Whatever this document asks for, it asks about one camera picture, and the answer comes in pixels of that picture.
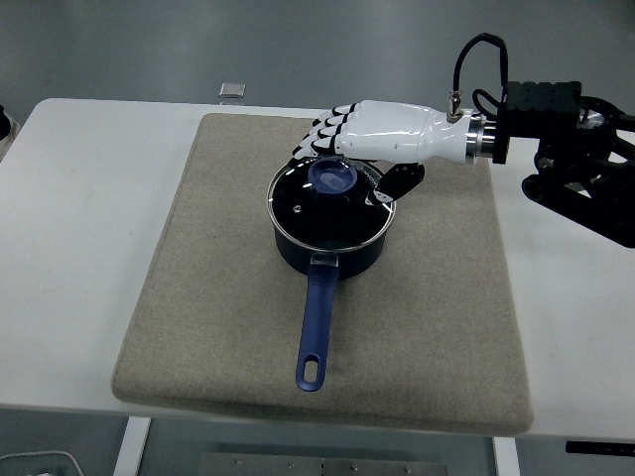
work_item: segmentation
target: black cable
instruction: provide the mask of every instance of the black cable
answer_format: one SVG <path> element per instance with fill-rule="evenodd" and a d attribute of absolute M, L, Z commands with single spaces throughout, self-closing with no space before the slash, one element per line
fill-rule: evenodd
<path fill-rule="evenodd" d="M 483 114 L 488 119 L 495 119 L 496 115 L 487 111 L 478 96 L 483 96 L 487 99 L 491 104 L 495 105 L 497 108 L 500 106 L 500 103 L 503 100 L 503 95 L 505 94 L 505 89 L 507 88 L 508 82 L 508 74 L 509 74 L 509 60 L 507 57 L 507 47 L 505 46 L 505 42 L 500 38 L 494 35 L 490 35 L 489 33 L 481 33 L 476 37 L 472 38 L 467 44 L 463 47 L 458 58 L 456 59 L 456 64 L 454 65 L 454 76 L 452 79 L 452 91 L 460 90 L 460 70 L 463 66 L 463 62 L 465 61 L 465 57 L 470 52 L 472 48 L 474 48 L 479 43 L 488 43 L 493 45 L 494 47 L 500 50 L 500 85 L 501 85 L 501 100 L 497 101 L 494 97 L 489 94 L 487 91 L 483 89 L 475 89 L 472 92 L 472 101 L 474 102 L 474 106 L 478 109 L 478 111 Z"/>
<path fill-rule="evenodd" d="M 493 106 L 496 106 L 496 109 L 500 107 L 500 102 L 494 99 L 494 96 L 492 96 L 489 92 L 485 91 L 484 89 L 474 89 L 472 91 L 472 102 L 474 103 L 474 106 L 476 106 L 476 109 L 478 109 L 478 112 L 484 115 L 487 119 L 495 120 L 496 114 L 494 114 L 493 112 L 489 112 L 487 109 L 485 109 L 483 105 L 480 103 L 480 99 L 478 99 L 478 96 L 483 96 L 485 99 L 489 101 L 490 104 L 492 104 Z"/>
<path fill-rule="evenodd" d="M 456 64 L 454 65 L 454 77 L 453 77 L 453 90 L 459 90 L 460 84 L 460 69 L 463 66 L 463 61 L 465 57 L 469 53 L 469 51 L 474 48 L 479 43 L 489 43 L 494 47 L 497 47 L 500 50 L 500 85 L 505 87 L 508 81 L 508 70 L 509 70 L 509 61 L 507 59 L 507 47 L 505 46 L 505 42 L 502 38 L 496 37 L 494 35 L 490 35 L 489 33 L 481 33 L 480 35 L 475 36 L 467 45 L 463 47 L 458 58 L 456 59 Z"/>
<path fill-rule="evenodd" d="M 581 104 L 580 105 L 582 111 L 584 111 L 584 114 L 582 115 L 582 118 L 579 120 L 580 124 L 584 124 L 586 122 L 586 120 L 588 119 L 588 113 L 590 112 L 588 109 L 588 106 L 586 106 L 585 104 Z"/>

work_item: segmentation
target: metal plate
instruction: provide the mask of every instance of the metal plate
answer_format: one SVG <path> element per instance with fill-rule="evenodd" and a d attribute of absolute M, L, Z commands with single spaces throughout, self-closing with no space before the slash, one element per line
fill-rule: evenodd
<path fill-rule="evenodd" d="M 205 453 L 199 476 L 446 476 L 441 464 L 418 461 L 309 458 L 269 454 Z"/>
<path fill-rule="evenodd" d="M 245 85 L 242 82 L 223 82 L 218 91 L 218 97 L 243 97 Z"/>

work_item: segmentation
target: saucepan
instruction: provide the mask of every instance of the saucepan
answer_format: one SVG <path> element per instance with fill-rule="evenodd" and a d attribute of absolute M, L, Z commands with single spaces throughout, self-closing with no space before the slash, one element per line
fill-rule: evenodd
<path fill-rule="evenodd" d="M 290 161 L 273 177 L 267 207 L 276 245 L 308 287 L 296 383 L 322 387 L 338 280 L 366 271 L 379 257 L 395 203 L 372 204 L 368 193 L 382 173 L 370 164 L 318 157 Z"/>

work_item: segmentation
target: glass lid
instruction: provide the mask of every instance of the glass lid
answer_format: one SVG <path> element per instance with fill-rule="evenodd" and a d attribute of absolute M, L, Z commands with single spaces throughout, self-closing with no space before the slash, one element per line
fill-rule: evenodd
<path fill-rule="evenodd" d="M 392 221 L 394 203 L 366 201 L 381 177 L 369 164 L 339 157 L 289 164 L 269 186 L 269 211 L 278 229 L 303 245 L 327 251 L 358 247 Z"/>

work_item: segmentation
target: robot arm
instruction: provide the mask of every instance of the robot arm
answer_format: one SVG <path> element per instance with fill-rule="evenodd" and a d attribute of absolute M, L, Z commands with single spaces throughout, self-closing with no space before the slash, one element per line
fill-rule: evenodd
<path fill-rule="evenodd" d="M 497 101 L 476 89 L 475 112 L 460 109 L 458 80 L 465 56 L 480 42 L 500 49 L 502 93 Z M 480 96 L 496 107 L 495 114 L 482 107 Z M 523 180 L 525 195 L 635 248 L 635 145 L 620 138 L 620 130 L 635 132 L 635 117 L 602 99 L 581 96 L 579 82 L 508 81 L 504 42 L 481 34 L 458 57 L 448 113 L 377 101 L 336 107 L 316 120 L 294 150 L 294 160 L 326 154 L 392 163 L 367 198 L 390 202 L 423 180 L 423 163 L 433 157 L 455 164 L 475 158 L 505 164 L 510 138 L 539 139 L 537 173 Z"/>

